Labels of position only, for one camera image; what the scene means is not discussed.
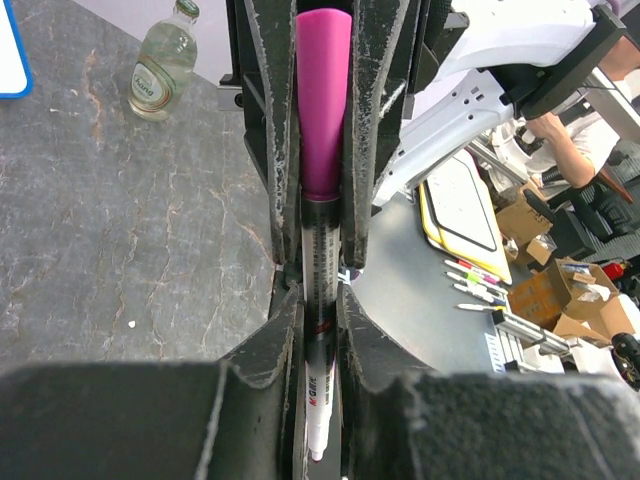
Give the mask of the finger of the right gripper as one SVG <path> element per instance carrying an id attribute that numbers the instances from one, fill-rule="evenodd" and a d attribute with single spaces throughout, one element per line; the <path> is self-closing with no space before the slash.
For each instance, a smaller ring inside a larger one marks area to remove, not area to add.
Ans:
<path id="1" fill-rule="evenodd" d="M 381 146 L 391 146 L 391 134 L 380 123 L 395 103 L 404 99 L 414 44 L 428 13 L 427 1 L 355 1 L 347 113 L 344 121 L 344 261 L 366 264 L 376 162 Z"/>
<path id="2" fill-rule="evenodd" d="M 300 135 L 295 100 L 294 1 L 229 1 L 245 145 L 269 199 L 272 257 L 294 260 L 299 239 Z"/>

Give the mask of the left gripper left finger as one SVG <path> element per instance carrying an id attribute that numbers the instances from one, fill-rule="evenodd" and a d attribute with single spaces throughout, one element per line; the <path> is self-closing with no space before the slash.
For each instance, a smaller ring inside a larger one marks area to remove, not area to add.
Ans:
<path id="1" fill-rule="evenodd" d="M 41 363 L 1 378 L 5 479 L 301 479 L 304 308 L 208 362 Z"/>

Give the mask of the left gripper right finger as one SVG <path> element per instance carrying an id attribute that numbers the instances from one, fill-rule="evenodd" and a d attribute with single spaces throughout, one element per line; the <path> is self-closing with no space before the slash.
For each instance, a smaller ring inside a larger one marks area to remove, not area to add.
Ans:
<path id="1" fill-rule="evenodd" d="M 635 479 L 639 397 L 583 374 L 440 374 L 338 291 L 351 479 Z"/>

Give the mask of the pink marker cap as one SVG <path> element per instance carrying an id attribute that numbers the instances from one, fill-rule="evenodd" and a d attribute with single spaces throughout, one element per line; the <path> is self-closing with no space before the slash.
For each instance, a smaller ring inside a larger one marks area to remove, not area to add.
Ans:
<path id="1" fill-rule="evenodd" d="M 301 187 L 314 201 L 339 195 L 351 30 L 352 17 L 334 8 L 296 17 Z"/>

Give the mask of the white marker pen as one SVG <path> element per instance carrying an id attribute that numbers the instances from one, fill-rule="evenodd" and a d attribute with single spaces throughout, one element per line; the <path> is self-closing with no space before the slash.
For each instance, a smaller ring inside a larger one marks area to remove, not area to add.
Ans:
<path id="1" fill-rule="evenodd" d="M 306 438 L 323 459 L 333 412 L 340 264 L 339 201 L 301 201 L 306 366 Z"/>

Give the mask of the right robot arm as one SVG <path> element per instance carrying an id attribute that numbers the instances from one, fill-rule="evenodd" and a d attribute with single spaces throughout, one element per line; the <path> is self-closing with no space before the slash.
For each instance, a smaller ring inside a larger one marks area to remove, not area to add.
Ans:
<path id="1" fill-rule="evenodd" d="M 427 163 L 582 82 L 624 32 L 617 1 L 230 1 L 232 82 L 244 140 L 269 196 L 272 256 L 299 248 L 302 201 L 333 201 L 341 253 L 367 258 L 370 206 L 417 179 L 390 174 L 408 104 L 453 81 L 422 114 Z"/>

